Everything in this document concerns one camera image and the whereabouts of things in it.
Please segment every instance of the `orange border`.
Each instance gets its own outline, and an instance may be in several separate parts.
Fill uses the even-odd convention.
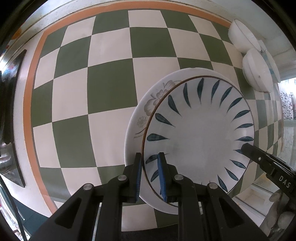
[[[76,22],[80,19],[87,18],[90,16],[97,15],[102,12],[110,12],[114,10],[122,10],[122,9],[167,9],[167,10],[173,10],[178,12],[184,12],[187,14],[199,16],[205,19],[208,19],[210,21],[219,23],[225,27],[230,27],[230,23],[226,20],[223,20],[221,18],[218,18],[210,13],[192,8],[187,7],[184,5],[179,5],[176,3],[170,3],[170,2],[156,2],[156,1],[135,1],[135,2],[118,2],[118,3],[112,3],[107,6],[99,6],[99,7],[93,7],[86,9],[81,12],[77,12],[74,14],[69,15],[68,17],[65,17],[64,19],[60,20],[56,24],[49,27],[47,30],[44,31],[43,35],[41,36],[41,39],[36,47],[30,68],[29,73],[27,77],[26,87],[25,87],[25,94],[24,94],[24,134],[25,134],[25,143],[27,148],[27,153],[30,161],[30,165],[32,168],[32,172],[34,175],[34,178],[37,182],[37,185],[39,187],[39,190],[44,198],[45,203],[47,204],[49,210],[51,213],[54,213],[57,208],[56,205],[51,200],[47,189],[43,183],[43,180],[41,178],[41,174],[39,171],[37,158],[35,155],[35,148],[34,148],[34,142],[33,142],[33,133],[32,133],[32,125],[31,125],[31,99],[32,99],[32,91],[33,91],[33,84],[34,84],[34,78],[35,73],[37,70],[37,66],[39,63],[39,57],[41,54],[42,47],[45,43],[45,40],[49,34],[52,32],[69,25],[73,22]]]

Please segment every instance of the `black cable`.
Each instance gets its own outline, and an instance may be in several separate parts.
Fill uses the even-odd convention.
[[[22,234],[22,238],[23,238],[24,241],[28,241],[27,236],[26,236],[25,231],[24,231],[24,226],[23,226],[21,218],[20,218],[20,214],[19,214],[19,212],[17,210],[17,206],[16,206],[16,204],[15,204],[15,202],[14,202],[14,200],[13,200],[13,198],[12,198],[12,196],[11,196],[5,182],[3,181],[1,175],[0,175],[0,184],[1,184],[2,188],[4,189],[6,195],[7,195],[8,199],[9,199],[9,201],[11,203],[12,209],[13,209],[13,211],[15,213],[15,217],[17,219],[18,226],[20,228],[20,233]]]

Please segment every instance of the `floral plate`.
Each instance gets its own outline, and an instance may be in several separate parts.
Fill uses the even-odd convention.
[[[189,104],[190,106],[189,106],[186,99],[184,98],[184,86],[185,86],[184,80],[192,77],[196,77],[196,76],[201,76],[201,75],[212,76],[212,78],[208,78],[208,77],[204,78],[203,88],[200,94],[200,98],[197,92],[198,84],[196,81],[200,82],[201,79],[197,77],[195,78],[195,80],[186,82],[188,103],[190,103]],[[217,86],[217,88],[216,87],[214,88],[215,91],[211,100],[212,103],[209,104],[207,103],[207,101],[209,99],[209,96],[211,96],[215,83],[216,83],[215,86]],[[222,95],[230,87],[231,87],[231,91],[225,97],[225,100],[221,102],[221,108],[218,108]],[[230,108],[228,113],[226,114],[224,110],[225,109],[227,110],[229,108],[230,104],[233,101],[232,99],[234,97],[236,97],[235,99],[237,98],[241,98],[241,99],[236,105],[232,106],[232,108]],[[170,101],[171,104],[168,104],[168,99],[173,99],[174,104],[172,104],[172,101]],[[197,120],[198,119],[197,116],[199,115],[196,115],[196,113],[194,113],[194,110],[200,111],[201,109],[203,109],[203,114],[204,114],[204,119],[202,119],[202,122],[201,122],[201,119]],[[235,118],[233,122],[229,124],[229,120],[232,117],[233,112],[239,109],[248,110],[248,113],[245,113],[244,116],[242,117]],[[248,141],[250,141],[251,144],[253,142],[251,139],[254,138],[254,127],[253,127],[253,118],[250,113],[250,108],[246,103],[246,101],[244,100],[244,98],[242,98],[241,93],[235,87],[233,87],[232,83],[223,75],[209,69],[189,68],[189,69],[178,70],[172,74],[167,75],[166,77],[161,79],[159,82],[157,82],[144,95],[144,97],[139,102],[138,106],[136,107],[131,117],[130,123],[128,125],[128,129],[127,129],[127,133],[126,133],[124,158],[125,158],[125,164],[130,165],[133,163],[135,153],[144,151],[145,167],[144,167],[144,171],[141,179],[140,197],[147,204],[149,204],[153,208],[160,210],[162,212],[177,214],[178,208],[174,204],[165,203],[160,197],[160,185],[159,185],[159,179],[157,176],[157,162],[154,161],[155,160],[154,157],[156,154],[158,154],[158,152],[160,151],[165,152],[168,163],[175,164],[180,174],[184,174],[185,176],[192,178],[194,182],[197,182],[197,183],[203,182],[203,184],[206,185],[211,178],[211,182],[216,182],[221,186],[221,182],[219,182],[219,178],[220,178],[226,186],[227,190],[224,189],[226,192],[230,191],[234,187],[234,185],[237,183],[236,179],[239,180],[239,178],[243,175],[248,165],[249,159],[239,153],[239,145],[244,143],[244,140],[242,139],[242,140],[234,141],[235,143],[234,145],[237,146],[237,149],[235,150],[237,151],[234,151],[234,154],[233,154],[234,156],[232,157],[233,161],[230,161],[228,159],[229,166],[228,165],[224,166],[226,174],[219,173],[219,178],[217,176],[217,171],[215,170],[216,169],[220,170],[221,169],[220,165],[219,167],[213,166],[213,172],[216,173],[216,177],[214,177],[214,174],[213,174],[212,176],[208,176],[209,178],[207,179],[205,179],[206,175],[202,174],[201,171],[198,171],[198,168],[192,168],[192,170],[194,170],[193,171],[194,175],[192,175],[192,173],[184,172],[184,168],[180,166],[180,162],[178,161],[180,160],[181,157],[178,156],[177,154],[178,160],[173,158],[173,155],[176,155],[176,153],[178,153],[176,150],[178,148],[181,148],[183,154],[184,154],[184,151],[190,151],[191,152],[190,156],[196,155],[197,154],[196,151],[201,150],[200,147],[197,147],[198,144],[196,144],[196,142],[201,142],[201,140],[198,138],[193,139],[192,135],[191,135],[191,138],[192,140],[194,140],[194,142],[193,141],[190,142],[188,137],[186,141],[188,146],[186,148],[184,148],[184,146],[182,147],[180,145],[178,146],[178,143],[182,143],[182,142],[185,143],[185,141],[178,141],[178,137],[184,138],[186,136],[185,134],[188,134],[191,132],[191,130],[188,130],[187,127],[185,127],[185,125],[182,122],[182,120],[185,120],[185,122],[188,122],[186,123],[186,125],[190,124],[189,120],[193,120],[192,118],[188,118],[190,116],[194,117],[195,120],[198,121],[195,124],[196,127],[202,126],[202,128],[194,128],[195,131],[192,134],[200,135],[201,132],[205,130],[205,132],[202,133],[202,136],[208,136],[208,138],[206,138],[206,141],[205,141],[207,143],[208,151],[210,149],[213,150],[216,148],[217,150],[215,151],[215,153],[222,152],[225,155],[226,153],[228,153],[227,151],[223,150],[223,147],[225,147],[225,145],[223,145],[220,148],[217,146],[218,143],[223,142],[221,138],[225,139],[225,136],[224,136],[225,131],[223,131],[224,133],[223,134],[221,133],[221,128],[219,128],[219,125],[221,125],[220,122],[223,122],[223,126],[231,125],[231,127],[234,128],[235,124],[240,123],[240,119],[245,119],[247,117],[246,124],[252,124],[252,125],[246,128],[243,128],[243,127],[237,128],[240,125],[235,126],[235,128],[237,128],[236,130],[233,130],[235,134],[234,135],[229,134],[229,135],[232,138],[239,135],[239,137],[236,139],[248,136],[250,137]],[[212,123],[215,123],[215,124],[211,124],[211,126],[214,128],[213,131],[211,131],[210,127],[208,128],[204,127],[205,124],[207,124],[208,122],[208,121],[204,122],[206,117],[208,117]],[[182,130],[184,128],[182,126],[186,128],[186,131],[183,133],[182,133]],[[215,157],[214,154],[209,155],[208,158],[212,158],[212,157]],[[201,162],[200,160],[197,161],[196,159],[197,158],[195,158],[195,160],[191,159],[190,163],[186,162],[188,163],[187,166],[190,167],[194,162],[195,163]],[[207,170],[208,170],[210,166],[206,164],[205,157],[202,157],[202,163],[203,163],[202,165],[207,166]],[[198,175],[202,174],[202,178],[195,178],[196,176],[195,174],[198,174]]]

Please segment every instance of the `silver bolt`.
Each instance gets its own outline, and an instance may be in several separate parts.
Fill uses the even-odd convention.
[[[91,189],[92,189],[92,184],[90,184],[90,183],[84,184],[84,185],[83,185],[83,189],[84,189],[85,191],[87,191],[87,190],[91,190]]]
[[[211,189],[217,189],[217,188],[218,188],[218,185],[217,185],[216,183],[210,183],[210,184],[209,184],[209,187],[210,187]]]
[[[181,174],[177,174],[175,175],[175,179],[178,181],[183,180],[183,176]]]
[[[120,181],[124,181],[126,180],[126,178],[127,178],[126,175],[119,175],[117,179]]]

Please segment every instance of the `patterned curtain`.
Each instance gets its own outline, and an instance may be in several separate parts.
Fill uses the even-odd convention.
[[[279,83],[284,120],[293,119],[293,105],[291,93],[296,93],[296,79],[284,80]]]

